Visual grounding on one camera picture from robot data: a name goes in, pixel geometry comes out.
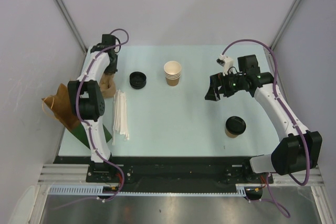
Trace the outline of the green paper bag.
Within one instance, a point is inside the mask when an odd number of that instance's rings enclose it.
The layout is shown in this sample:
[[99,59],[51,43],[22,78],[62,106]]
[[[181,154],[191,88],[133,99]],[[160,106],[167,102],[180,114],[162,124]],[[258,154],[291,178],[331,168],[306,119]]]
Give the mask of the green paper bag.
[[[106,142],[108,143],[112,139],[112,135],[104,125],[103,125],[103,130],[104,130]],[[86,146],[87,148],[90,148],[86,132],[80,123],[77,126],[75,126],[73,129],[71,129],[70,132],[75,138],[77,138],[82,144],[84,144],[84,146]]]

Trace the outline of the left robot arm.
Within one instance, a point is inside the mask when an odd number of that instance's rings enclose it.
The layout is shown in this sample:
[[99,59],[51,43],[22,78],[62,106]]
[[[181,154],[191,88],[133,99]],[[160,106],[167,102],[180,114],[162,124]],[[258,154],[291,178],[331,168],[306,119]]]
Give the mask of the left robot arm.
[[103,164],[98,169],[98,176],[105,182],[115,178],[116,169],[109,165],[111,151],[104,133],[102,117],[105,102],[99,87],[99,81],[105,73],[117,71],[118,55],[115,52],[117,39],[112,34],[103,34],[102,41],[93,46],[89,62],[75,81],[68,82],[70,106],[83,126],[90,151],[91,161]]

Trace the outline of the brown paper cup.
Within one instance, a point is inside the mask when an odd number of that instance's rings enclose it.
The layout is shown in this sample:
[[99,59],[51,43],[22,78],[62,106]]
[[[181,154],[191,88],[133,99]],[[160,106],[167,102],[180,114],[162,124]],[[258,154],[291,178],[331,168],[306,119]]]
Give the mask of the brown paper cup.
[[238,136],[240,136],[242,133],[241,132],[232,132],[230,131],[228,128],[225,128],[225,134],[229,137],[229,138],[236,138]]

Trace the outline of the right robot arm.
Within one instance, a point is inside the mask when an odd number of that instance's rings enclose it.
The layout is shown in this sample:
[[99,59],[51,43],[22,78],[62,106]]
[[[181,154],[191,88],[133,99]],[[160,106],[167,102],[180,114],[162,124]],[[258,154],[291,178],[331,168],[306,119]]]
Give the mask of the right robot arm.
[[250,165],[242,169],[243,179],[254,183],[262,173],[287,175],[315,168],[318,162],[322,136],[311,132],[294,115],[283,100],[279,87],[274,84],[270,72],[261,72],[255,55],[238,58],[239,71],[234,73],[234,61],[228,56],[219,56],[217,63],[223,71],[210,77],[206,100],[218,101],[221,97],[233,96],[246,91],[262,106],[279,137],[279,144],[268,155],[252,157]]

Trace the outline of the black cup lid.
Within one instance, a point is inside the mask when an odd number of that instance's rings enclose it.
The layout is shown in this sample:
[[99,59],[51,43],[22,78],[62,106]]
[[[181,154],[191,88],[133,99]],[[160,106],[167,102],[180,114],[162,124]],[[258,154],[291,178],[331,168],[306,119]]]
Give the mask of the black cup lid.
[[231,116],[226,120],[225,127],[232,132],[243,134],[246,130],[246,122],[241,117]]

